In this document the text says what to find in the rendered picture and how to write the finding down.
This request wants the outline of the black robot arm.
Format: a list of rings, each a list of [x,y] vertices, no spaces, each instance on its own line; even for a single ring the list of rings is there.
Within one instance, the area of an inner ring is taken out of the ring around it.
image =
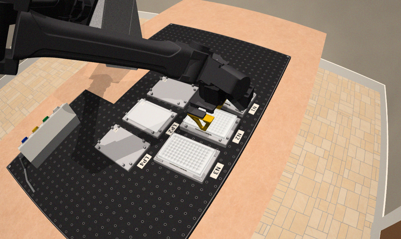
[[[226,97],[240,112],[249,108],[255,89],[250,78],[210,47],[194,40],[148,40],[89,26],[97,2],[0,0],[0,74],[16,75],[19,60],[36,57],[111,64],[152,70],[184,83],[202,81],[209,85],[204,86],[205,102],[218,106]]]

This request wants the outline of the grey control panel with coloured buttons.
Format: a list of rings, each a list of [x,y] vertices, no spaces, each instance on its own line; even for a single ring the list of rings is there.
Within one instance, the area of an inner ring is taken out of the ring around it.
[[[72,108],[64,103],[60,107],[57,106],[49,117],[43,119],[39,127],[36,126],[32,130],[33,133],[29,137],[22,140],[18,147],[21,152],[19,159],[24,168],[26,182],[33,193],[36,191],[29,182],[23,160],[27,158],[38,168],[79,123],[79,118]]]

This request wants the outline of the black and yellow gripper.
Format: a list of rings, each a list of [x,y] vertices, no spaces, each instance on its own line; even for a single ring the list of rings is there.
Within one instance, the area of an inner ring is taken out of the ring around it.
[[[199,128],[201,130],[206,131],[214,119],[213,116],[207,115],[206,112],[213,114],[214,110],[216,108],[220,110],[227,99],[226,99],[226,97],[224,97],[218,106],[215,106],[215,105],[205,102],[204,86],[209,86],[209,85],[200,81],[199,82],[199,90],[194,95],[194,97],[192,97],[192,99],[190,100],[190,107],[187,110],[187,114],[190,118],[192,118],[196,122],[196,124],[199,126]],[[205,109],[206,112],[199,110],[199,108]],[[205,126],[202,126],[199,119],[203,120],[206,123]]]

